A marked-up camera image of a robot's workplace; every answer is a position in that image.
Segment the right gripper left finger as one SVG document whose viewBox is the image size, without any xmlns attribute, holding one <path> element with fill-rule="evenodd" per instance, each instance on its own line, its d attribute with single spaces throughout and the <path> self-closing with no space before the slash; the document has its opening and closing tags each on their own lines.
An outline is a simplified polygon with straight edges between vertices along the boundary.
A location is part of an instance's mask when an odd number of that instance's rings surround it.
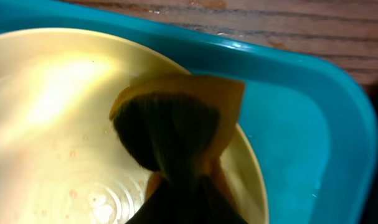
<svg viewBox="0 0 378 224">
<path fill-rule="evenodd" d="M 175 191 L 163 180 L 126 224 L 187 224 L 189 217 Z"/>
</svg>

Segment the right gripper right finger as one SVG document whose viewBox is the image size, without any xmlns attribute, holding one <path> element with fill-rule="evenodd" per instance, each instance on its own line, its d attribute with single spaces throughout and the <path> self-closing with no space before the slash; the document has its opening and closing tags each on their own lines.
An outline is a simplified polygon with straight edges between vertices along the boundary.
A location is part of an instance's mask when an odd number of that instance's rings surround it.
<svg viewBox="0 0 378 224">
<path fill-rule="evenodd" d="M 206 176 L 199 179 L 199 184 L 192 196 L 188 213 L 188 223 L 194 224 L 247 224 L 236 212 L 227 199 L 217 189 L 213 181 Z"/>
</svg>

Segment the green yellow sponge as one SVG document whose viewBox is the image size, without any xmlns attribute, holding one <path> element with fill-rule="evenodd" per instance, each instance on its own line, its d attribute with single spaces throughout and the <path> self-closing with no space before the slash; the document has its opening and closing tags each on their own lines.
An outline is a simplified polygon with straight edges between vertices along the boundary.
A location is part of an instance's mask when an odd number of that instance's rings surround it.
<svg viewBox="0 0 378 224">
<path fill-rule="evenodd" d="M 191 194 L 229 145 L 244 89 L 244 82 L 217 76 L 158 76 L 125 88 L 109 119 L 141 167 Z"/>
</svg>

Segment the yellow-green plate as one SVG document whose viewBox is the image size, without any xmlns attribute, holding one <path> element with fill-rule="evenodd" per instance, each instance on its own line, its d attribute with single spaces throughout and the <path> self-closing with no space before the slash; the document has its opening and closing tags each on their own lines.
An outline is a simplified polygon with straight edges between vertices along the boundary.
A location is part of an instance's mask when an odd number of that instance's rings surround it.
<svg viewBox="0 0 378 224">
<path fill-rule="evenodd" d="M 130 85 L 166 75 L 192 74 L 114 35 L 1 34 L 0 223 L 126 223 L 166 179 L 124 148 L 111 106 Z M 260 166 L 238 120 L 202 176 L 246 222 L 269 222 Z"/>
</svg>

